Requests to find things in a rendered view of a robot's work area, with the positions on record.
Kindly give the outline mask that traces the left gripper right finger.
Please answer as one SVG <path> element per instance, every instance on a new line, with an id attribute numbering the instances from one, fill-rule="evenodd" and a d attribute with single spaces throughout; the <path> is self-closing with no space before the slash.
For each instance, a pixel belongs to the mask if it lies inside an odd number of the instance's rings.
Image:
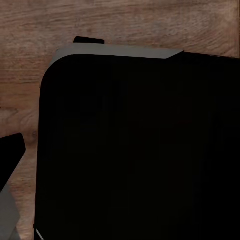
<path id="1" fill-rule="evenodd" d="M 227 135 L 224 151 L 235 165 L 240 173 L 240 135 L 235 133 L 229 133 Z"/>

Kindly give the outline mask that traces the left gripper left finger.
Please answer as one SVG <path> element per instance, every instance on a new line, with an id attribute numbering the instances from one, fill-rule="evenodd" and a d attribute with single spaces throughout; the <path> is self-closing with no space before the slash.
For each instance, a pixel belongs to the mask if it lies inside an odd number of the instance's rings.
<path id="1" fill-rule="evenodd" d="M 22 133 L 0 138 L 0 192 L 26 152 Z"/>

